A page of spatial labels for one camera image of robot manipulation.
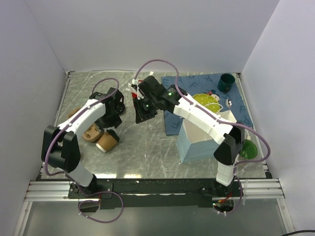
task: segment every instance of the spoon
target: spoon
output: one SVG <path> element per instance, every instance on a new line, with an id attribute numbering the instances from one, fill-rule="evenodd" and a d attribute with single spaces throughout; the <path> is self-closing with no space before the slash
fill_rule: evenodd
<path id="1" fill-rule="evenodd" d="M 225 105 L 231 110 L 232 101 L 230 99 L 226 99 Z"/>

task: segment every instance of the red wire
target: red wire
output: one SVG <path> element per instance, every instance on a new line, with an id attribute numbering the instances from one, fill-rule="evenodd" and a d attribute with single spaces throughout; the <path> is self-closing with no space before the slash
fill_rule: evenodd
<path id="1" fill-rule="evenodd" d="M 220 203 L 220 204 L 225 203 L 225 201 L 226 201 L 227 199 L 229 199 L 231 196 L 232 196 L 232 192 L 230 192 L 230 193 L 228 194 L 228 196 L 227 196 L 225 199 L 219 200 L 219 203 Z"/>

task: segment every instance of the white enclosure wall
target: white enclosure wall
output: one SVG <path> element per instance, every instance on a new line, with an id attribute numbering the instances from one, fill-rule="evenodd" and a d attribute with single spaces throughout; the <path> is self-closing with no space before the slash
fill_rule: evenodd
<path id="1" fill-rule="evenodd" d="M 242 72 L 297 230 L 315 222 L 315 1 L 281 0 Z"/>
<path id="2" fill-rule="evenodd" d="M 241 72 L 278 2 L 26 0 L 66 71 Z"/>
<path id="3" fill-rule="evenodd" d="M 0 234 L 12 235 L 65 73 L 23 0 L 0 4 Z"/>

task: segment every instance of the gray marble surface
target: gray marble surface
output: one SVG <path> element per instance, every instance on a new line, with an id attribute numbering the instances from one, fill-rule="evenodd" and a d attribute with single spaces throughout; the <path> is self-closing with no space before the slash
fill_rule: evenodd
<path id="1" fill-rule="evenodd" d="M 181 73 L 181 76 L 202 73 Z M 166 136 L 163 112 L 141 124 L 135 123 L 135 110 L 131 94 L 126 91 L 128 83 L 135 72 L 99 71 L 73 72 L 58 117 L 61 123 L 75 108 L 83 106 L 91 95 L 94 84 L 107 77 L 115 77 L 120 81 L 120 91 L 125 96 L 126 111 L 121 115 L 122 124 L 116 129 L 121 138 L 120 143 L 111 151 L 103 153 L 94 143 L 79 139 L 81 161 L 83 165 L 98 178 L 213 178 L 216 177 L 218 163 L 214 158 L 181 164 L 176 141 L 177 136 Z M 139 79 L 144 79 L 149 72 L 142 72 Z M 162 76 L 174 76 L 172 72 L 154 72 L 158 80 Z M 107 92 L 115 87 L 114 81 L 100 84 L 96 91 Z M 42 179 L 65 178 L 62 175 L 48 177 L 42 172 Z M 250 163 L 238 166 L 240 178 L 265 178 L 262 163 Z"/>

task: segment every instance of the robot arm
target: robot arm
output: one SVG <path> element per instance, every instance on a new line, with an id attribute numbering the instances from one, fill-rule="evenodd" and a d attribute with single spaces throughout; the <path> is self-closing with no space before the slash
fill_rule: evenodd
<path id="1" fill-rule="evenodd" d="M 123 102 L 120 101 L 123 98 L 123 95 L 119 90 L 115 95 L 91 107 L 91 104 L 97 102 L 106 95 L 111 94 L 114 90 L 114 88 L 110 88 L 106 94 L 99 92 L 93 93 L 86 104 L 73 115 L 73 117 L 75 117 L 82 113 L 86 107 L 88 108 L 74 123 L 70 123 L 73 119 L 71 117 L 57 127 L 51 125 L 48 126 L 44 131 L 41 155 L 42 161 L 45 160 L 48 147 L 54 137 L 60 130 L 67 125 L 69 126 L 59 137 L 58 142 L 54 143 L 53 148 L 49 153 L 48 164 L 54 168 L 63 170 L 68 176 L 83 187 L 95 187 L 96 177 L 89 172 L 80 161 L 81 155 L 78 145 L 78 137 L 81 137 L 94 122 L 100 129 L 109 127 L 117 128 L 122 123 L 118 114 L 125 108 L 125 106 Z"/>
<path id="2" fill-rule="evenodd" d="M 214 141 L 219 144 L 214 153 L 218 160 L 217 182 L 224 186 L 229 186 L 234 180 L 234 164 L 237 162 L 238 155 L 244 142 L 244 129 L 232 126 L 230 124 L 219 123 L 218 120 L 225 120 L 211 111 L 216 119 L 212 119 L 202 110 L 196 107 L 201 106 L 197 101 L 192 105 L 182 98 L 174 85 L 165 89 L 153 76 L 149 76 L 137 85 L 137 89 L 144 98 L 134 98 L 134 107 L 136 109 L 136 123 L 153 118 L 157 110 L 169 111 L 183 117 L 200 129 L 209 134 Z M 181 89 L 181 92 L 190 101 L 194 101 L 192 96 Z"/>

